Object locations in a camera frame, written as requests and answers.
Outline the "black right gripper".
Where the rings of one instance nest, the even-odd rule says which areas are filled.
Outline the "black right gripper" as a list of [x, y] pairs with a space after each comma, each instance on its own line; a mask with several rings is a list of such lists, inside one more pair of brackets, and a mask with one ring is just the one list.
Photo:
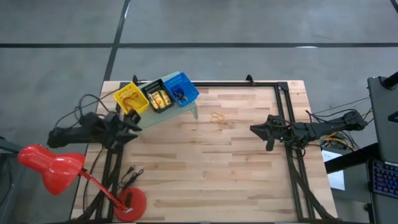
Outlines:
[[269, 115], [265, 123], [251, 125], [249, 129], [262, 140], [267, 140], [266, 151], [272, 151], [275, 140], [286, 144], [293, 142], [292, 126], [287, 123], [279, 116]]

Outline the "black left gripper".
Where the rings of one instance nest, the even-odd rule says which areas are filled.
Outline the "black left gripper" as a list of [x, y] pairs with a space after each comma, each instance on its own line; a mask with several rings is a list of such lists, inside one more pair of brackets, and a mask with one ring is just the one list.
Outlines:
[[106, 149], [122, 149], [123, 146], [137, 138], [134, 132], [142, 131], [138, 126], [140, 115], [136, 111], [130, 111], [123, 119], [115, 111], [109, 112], [103, 119], [105, 132], [102, 145]]

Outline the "yellow plastic basket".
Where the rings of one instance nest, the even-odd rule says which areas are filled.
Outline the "yellow plastic basket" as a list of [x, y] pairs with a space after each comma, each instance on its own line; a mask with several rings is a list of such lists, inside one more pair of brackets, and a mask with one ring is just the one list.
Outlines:
[[[133, 92], [138, 92], [140, 100], [137, 103], [131, 103], [132, 108], [127, 108], [123, 104], [123, 99], [129, 97]], [[138, 114], [142, 114], [149, 109], [149, 101], [134, 83], [129, 83], [125, 87], [121, 88], [113, 95], [113, 97], [125, 114], [128, 114], [132, 110], [136, 111]]]

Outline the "black plastic basket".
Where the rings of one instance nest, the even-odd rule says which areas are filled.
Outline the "black plastic basket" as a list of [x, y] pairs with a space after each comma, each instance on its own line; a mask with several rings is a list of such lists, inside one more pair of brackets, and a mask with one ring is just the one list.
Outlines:
[[[170, 98], [170, 100], [171, 100], [171, 104], [170, 104], [170, 105], [166, 105], [166, 104], [165, 104], [164, 99], [163, 99], [163, 97], [162, 97], [162, 95], [161, 95], [161, 93], [160, 93], [161, 90], [165, 91], [166, 94], [168, 95], [168, 97]], [[165, 110], [167, 110], [167, 109], [173, 107], [173, 105], [174, 105], [174, 101], [172, 100], [169, 91], [166, 89], [166, 86], [165, 86], [164, 82], [163, 82], [161, 79], [158, 79], [158, 80], [156, 80], [156, 81], [150, 82], [150, 83], [148, 83], [148, 84], [145, 85], [145, 86], [141, 86], [141, 91], [143, 92], [144, 96], [145, 96], [147, 99], [148, 99], [148, 96], [147, 96], [148, 93], [150, 93], [151, 96], [152, 96], [152, 94], [153, 94], [154, 92], [157, 92], [157, 91], [158, 91], [158, 92], [160, 93], [160, 96], [162, 97], [163, 102], [164, 102], [164, 108], [160, 109], [160, 108], [158, 107], [158, 105], [156, 104], [155, 100], [153, 99], [153, 103], [154, 103], [155, 108], [153, 108], [152, 106], [151, 106], [151, 107], [152, 107], [152, 109], [153, 109], [156, 113], [162, 113], [162, 112], [164, 112]]]

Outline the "blue plastic basket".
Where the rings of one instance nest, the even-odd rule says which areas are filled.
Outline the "blue plastic basket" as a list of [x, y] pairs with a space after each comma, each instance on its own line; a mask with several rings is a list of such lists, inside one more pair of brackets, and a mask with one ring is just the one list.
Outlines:
[[[199, 91], [195, 87], [195, 85], [191, 82], [191, 80], [184, 74], [183, 72], [177, 72], [172, 78], [168, 79], [164, 82], [166, 89], [171, 94], [171, 97], [178, 104], [179, 107], [187, 106], [189, 103], [192, 103], [196, 100], [199, 95]], [[180, 104], [178, 102], [178, 98], [174, 97], [174, 89], [181, 88], [184, 91], [185, 96], [188, 98], [187, 101]]]

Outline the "pink desk lamp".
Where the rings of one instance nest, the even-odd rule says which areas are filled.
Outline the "pink desk lamp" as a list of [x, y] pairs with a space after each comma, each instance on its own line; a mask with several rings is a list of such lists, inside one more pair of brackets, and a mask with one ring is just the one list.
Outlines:
[[45, 188], [53, 195], [61, 194], [80, 176], [94, 183], [99, 191], [110, 199], [118, 220], [134, 222], [146, 211], [147, 199], [142, 190], [128, 187], [117, 195], [113, 195], [86, 171], [84, 154], [75, 152], [56, 154], [40, 144], [33, 144], [22, 148], [17, 155], [17, 160], [23, 166], [40, 173]]

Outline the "black desk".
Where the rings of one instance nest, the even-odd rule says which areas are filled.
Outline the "black desk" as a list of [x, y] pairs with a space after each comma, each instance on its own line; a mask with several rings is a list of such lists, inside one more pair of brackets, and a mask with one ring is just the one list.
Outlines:
[[398, 198], [387, 197], [373, 192], [371, 185], [371, 162], [380, 161], [387, 164], [398, 164], [381, 159], [378, 143], [371, 144], [355, 152], [345, 154], [325, 163], [326, 172], [333, 173], [354, 166], [363, 165], [366, 180], [360, 192], [366, 193], [368, 202], [369, 221], [371, 224], [398, 224]]

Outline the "green perforated metal shelf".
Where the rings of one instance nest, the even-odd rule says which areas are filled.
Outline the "green perforated metal shelf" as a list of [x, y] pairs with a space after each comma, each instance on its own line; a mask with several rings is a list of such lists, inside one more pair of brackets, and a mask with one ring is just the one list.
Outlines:
[[[168, 79], [172, 78], [174, 75], [176, 75], [177, 72], [171, 73], [169, 75], [163, 76], [159, 79], [161, 79], [163, 82], [167, 81]], [[165, 110], [162, 113], [156, 113], [151, 105], [149, 104], [149, 109], [146, 110], [144, 113], [142, 113], [140, 115], [141, 120], [139, 122], [139, 127], [142, 129], [146, 129], [150, 126], [153, 126], [157, 123], [163, 122], [167, 119], [173, 118], [176, 115], [182, 114], [186, 111], [191, 111], [194, 118], [197, 119], [198, 118], [198, 112], [197, 112], [197, 104], [194, 102], [189, 103], [187, 106], [184, 107], [179, 107], [178, 104], [174, 101], [174, 105], [173, 107]]]

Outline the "white paper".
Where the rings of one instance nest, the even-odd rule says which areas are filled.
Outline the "white paper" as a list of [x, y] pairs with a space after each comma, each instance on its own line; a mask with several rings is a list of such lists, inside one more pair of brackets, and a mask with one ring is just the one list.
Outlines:
[[[340, 157], [341, 154], [322, 150], [322, 158], [324, 162]], [[327, 175], [330, 187], [336, 190], [345, 190], [345, 177], [344, 171], [333, 172]]]

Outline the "dark grey monitor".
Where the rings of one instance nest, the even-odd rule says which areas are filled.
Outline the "dark grey monitor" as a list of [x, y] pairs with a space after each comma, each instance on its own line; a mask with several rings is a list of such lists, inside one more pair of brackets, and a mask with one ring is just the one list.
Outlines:
[[398, 71], [367, 83], [381, 159], [398, 164]]

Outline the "backlit keyboard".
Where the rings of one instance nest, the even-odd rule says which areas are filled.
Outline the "backlit keyboard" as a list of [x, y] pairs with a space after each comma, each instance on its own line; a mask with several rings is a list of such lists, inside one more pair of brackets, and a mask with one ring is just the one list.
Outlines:
[[371, 185], [373, 192], [377, 194], [398, 198], [398, 166], [372, 161]]

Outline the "dark grey object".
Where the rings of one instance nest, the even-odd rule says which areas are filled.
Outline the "dark grey object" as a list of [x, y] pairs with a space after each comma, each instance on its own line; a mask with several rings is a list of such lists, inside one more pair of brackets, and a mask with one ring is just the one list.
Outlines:
[[0, 136], [0, 224], [9, 219], [11, 201], [14, 194], [13, 165], [16, 148], [4, 137]]

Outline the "black aluminium table frame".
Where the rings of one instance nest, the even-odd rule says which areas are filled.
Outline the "black aluminium table frame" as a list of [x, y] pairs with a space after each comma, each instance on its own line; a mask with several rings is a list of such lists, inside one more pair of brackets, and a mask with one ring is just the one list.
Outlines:
[[[301, 80], [198, 81], [198, 118], [191, 111], [144, 129], [119, 155], [86, 150], [96, 178], [135, 167], [147, 199], [136, 224], [295, 222], [313, 211], [291, 182], [288, 150], [272, 151], [249, 130], [270, 114], [308, 121], [310, 103]], [[225, 115], [212, 123], [211, 113]]]

